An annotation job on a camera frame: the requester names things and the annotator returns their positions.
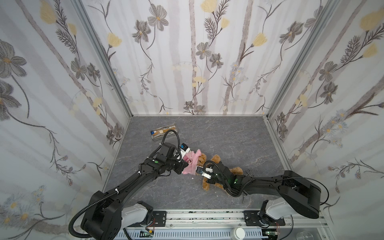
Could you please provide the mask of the brown teddy bear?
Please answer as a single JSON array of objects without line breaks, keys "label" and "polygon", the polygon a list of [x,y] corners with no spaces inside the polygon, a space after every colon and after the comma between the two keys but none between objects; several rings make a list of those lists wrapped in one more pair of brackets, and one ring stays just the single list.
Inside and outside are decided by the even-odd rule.
[{"label": "brown teddy bear", "polygon": [[235,183],[236,176],[244,173],[240,167],[228,168],[222,163],[219,155],[214,155],[210,160],[205,154],[198,157],[197,173],[203,177],[203,190],[209,191],[210,186],[214,185],[225,190],[230,184]]}]

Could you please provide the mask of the pink fleece bear hoodie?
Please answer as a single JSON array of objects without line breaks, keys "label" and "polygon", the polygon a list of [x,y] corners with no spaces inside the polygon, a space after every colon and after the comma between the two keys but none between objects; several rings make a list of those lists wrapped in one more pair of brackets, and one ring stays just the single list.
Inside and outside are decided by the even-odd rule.
[{"label": "pink fleece bear hoodie", "polygon": [[184,168],[182,171],[183,175],[195,175],[197,170],[197,165],[199,163],[199,157],[202,155],[202,152],[200,149],[198,149],[196,152],[189,151],[185,154],[183,157],[183,160],[185,160],[188,163],[188,166]]}]

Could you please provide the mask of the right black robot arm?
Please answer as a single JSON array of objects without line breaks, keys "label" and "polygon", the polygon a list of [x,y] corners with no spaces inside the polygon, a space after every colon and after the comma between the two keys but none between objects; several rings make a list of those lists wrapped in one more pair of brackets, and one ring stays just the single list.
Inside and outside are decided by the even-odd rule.
[{"label": "right black robot arm", "polygon": [[253,177],[236,175],[222,163],[207,161],[197,167],[196,173],[205,177],[207,184],[222,185],[234,198],[256,194],[278,196],[273,201],[265,200],[254,217],[262,227],[275,225],[282,217],[295,213],[309,219],[319,218],[321,189],[293,171],[286,170],[275,177]]}]

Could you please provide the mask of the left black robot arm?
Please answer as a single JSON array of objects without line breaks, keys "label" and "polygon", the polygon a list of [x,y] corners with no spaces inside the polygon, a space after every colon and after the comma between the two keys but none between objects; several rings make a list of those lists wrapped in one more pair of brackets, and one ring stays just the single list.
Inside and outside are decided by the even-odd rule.
[{"label": "left black robot arm", "polygon": [[139,164],[138,170],[118,186],[103,193],[97,191],[86,207],[70,221],[69,232],[76,238],[96,240],[114,239],[123,226],[123,206],[142,187],[161,177],[164,172],[180,175],[188,166],[183,157],[188,153],[186,144],[175,146],[162,143]]}]

